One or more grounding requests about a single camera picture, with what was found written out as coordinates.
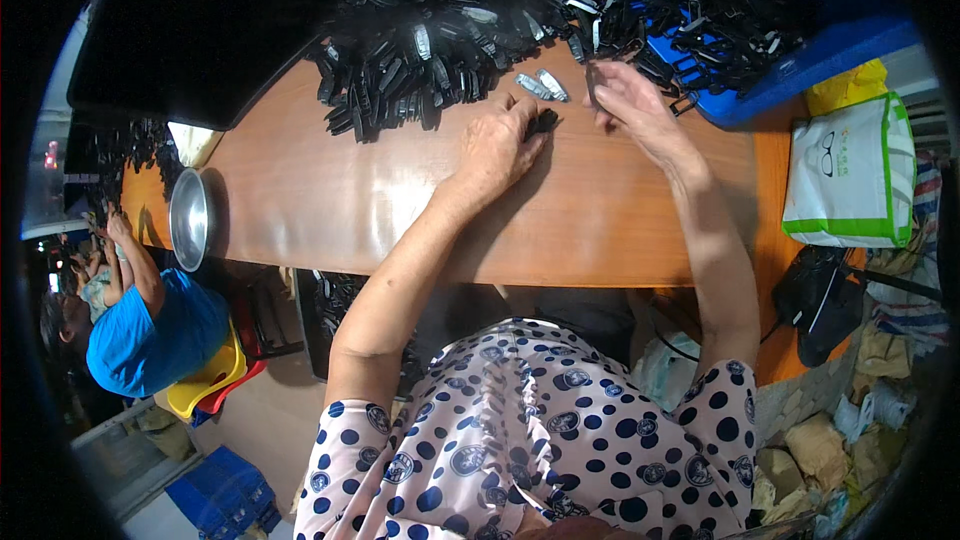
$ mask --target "woman's left hand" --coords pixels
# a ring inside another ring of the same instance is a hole
[[[530,171],[548,134],[524,142],[527,126],[540,113],[528,96],[510,93],[491,97],[490,110],[474,118],[463,131],[460,166],[449,182],[480,209],[494,202]]]

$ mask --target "pile of black plastic parts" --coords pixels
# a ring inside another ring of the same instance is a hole
[[[579,63],[627,60],[678,103],[742,96],[803,42],[807,13],[798,0],[338,0],[307,58],[334,107],[327,129],[370,142],[405,122],[435,129],[442,109],[484,100],[556,40]],[[667,63],[648,36],[687,56]]]
[[[163,199],[170,202],[184,165],[165,122],[142,118],[131,119],[126,125],[98,127],[93,133],[93,149],[99,181],[86,187],[86,196],[97,227],[107,225],[108,203],[120,210],[127,163],[137,174],[140,168],[159,167]]]

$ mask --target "green trim bag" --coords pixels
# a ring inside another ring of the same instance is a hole
[[[781,229],[806,245],[906,246],[916,176],[896,92],[811,117],[793,130]]]

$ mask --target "stainless steel bowl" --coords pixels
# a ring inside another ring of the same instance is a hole
[[[210,195],[197,169],[187,167],[176,178],[170,197],[170,241],[186,271],[196,271],[210,247],[213,230]]]

